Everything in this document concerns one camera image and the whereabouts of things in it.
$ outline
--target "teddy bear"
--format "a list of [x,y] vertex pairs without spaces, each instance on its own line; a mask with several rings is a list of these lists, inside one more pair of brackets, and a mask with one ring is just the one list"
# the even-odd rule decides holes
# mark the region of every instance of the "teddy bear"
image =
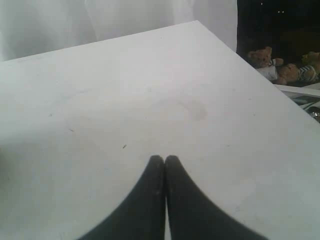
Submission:
[[263,67],[257,69],[257,71],[269,81],[278,85],[287,85],[295,82],[313,84],[319,80],[320,58],[301,68],[289,63],[280,67]]
[[310,51],[308,54],[302,56],[302,63],[304,65],[312,64],[319,59],[320,52]]
[[266,46],[264,49],[250,51],[247,55],[249,63],[256,69],[270,67],[270,66],[282,66],[284,60],[282,58],[271,58],[272,48]]

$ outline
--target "white table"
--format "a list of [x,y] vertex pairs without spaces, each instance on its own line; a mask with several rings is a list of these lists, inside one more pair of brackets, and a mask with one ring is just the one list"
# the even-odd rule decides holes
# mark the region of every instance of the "white table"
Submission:
[[153,154],[270,239],[320,234],[320,127],[194,21],[0,64],[0,239],[69,240]]

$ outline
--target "white fabric backdrop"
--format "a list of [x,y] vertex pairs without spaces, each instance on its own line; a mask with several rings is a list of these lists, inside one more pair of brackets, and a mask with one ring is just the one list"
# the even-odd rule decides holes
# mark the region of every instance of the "white fabric backdrop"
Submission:
[[0,0],[0,61],[199,20],[237,47],[237,0]]

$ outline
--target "stuffed animal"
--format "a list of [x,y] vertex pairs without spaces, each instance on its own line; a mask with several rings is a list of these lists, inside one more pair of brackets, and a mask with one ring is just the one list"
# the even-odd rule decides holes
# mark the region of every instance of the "stuffed animal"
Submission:
[[272,48],[266,46],[264,49],[260,49],[257,51],[250,51],[247,55],[248,61],[252,66],[256,69],[265,68],[270,66],[281,66],[284,64],[284,60],[282,58],[274,58],[271,59]]
[[312,64],[316,62],[319,58],[320,52],[310,51],[308,54],[302,56],[302,63],[304,65]]
[[274,84],[287,85],[295,82],[313,84],[319,80],[320,60],[301,68],[289,63],[278,68],[275,66],[259,68],[257,71]]

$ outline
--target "dark background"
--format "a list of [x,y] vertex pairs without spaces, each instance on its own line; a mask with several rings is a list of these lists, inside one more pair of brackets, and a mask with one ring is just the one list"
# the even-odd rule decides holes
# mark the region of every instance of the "dark background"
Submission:
[[238,0],[237,53],[272,47],[273,58],[301,64],[320,52],[320,0]]

